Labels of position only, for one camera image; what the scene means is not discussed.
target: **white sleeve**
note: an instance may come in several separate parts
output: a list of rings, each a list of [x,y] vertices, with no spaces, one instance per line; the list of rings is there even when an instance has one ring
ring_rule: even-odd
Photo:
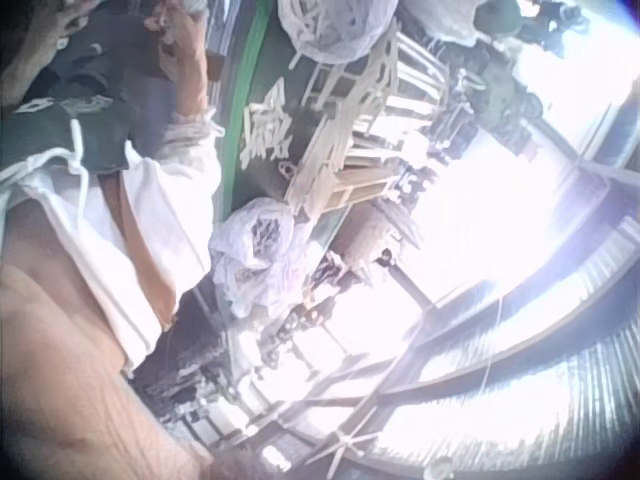
[[[221,169],[215,139],[223,134],[211,114],[170,125],[157,160],[127,143],[124,185],[142,237],[178,300],[211,269],[213,194]]]

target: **white cloth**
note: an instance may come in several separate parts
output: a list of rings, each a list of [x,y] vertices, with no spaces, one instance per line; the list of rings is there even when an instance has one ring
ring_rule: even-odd
[[[211,268],[212,196],[221,179],[214,143],[222,129],[210,118],[177,119],[155,161],[142,158],[129,142],[125,147],[127,196],[142,237],[178,300]],[[60,155],[62,149],[52,149],[34,155],[23,162],[26,174],[13,175],[13,182],[0,174],[0,197],[6,200],[11,193],[9,202],[0,202],[0,220],[25,198],[40,202],[126,352],[129,369],[136,368],[154,350],[160,323],[138,284],[97,179],[79,167],[82,139],[76,120],[72,130],[75,152]],[[69,167],[41,166],[53,156],[66,158]],[[81,179],[88,179],[88,188],[81,188]]]

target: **person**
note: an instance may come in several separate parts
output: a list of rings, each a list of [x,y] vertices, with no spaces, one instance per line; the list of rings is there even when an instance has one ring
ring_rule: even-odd
[[[176,115],[155,160],[119,130],[115,98],[22,103],[59,40],[99,3],[41,2],[0,79],[3,478],[5,468],[10,478],[268,478],[255,458],[176,440],[123,376],[210,268],[221,131],[206,95],[204,16],[164,2],[174,42],[159,56]],[[125,169],[95,174],[110,155],[123,155]]]

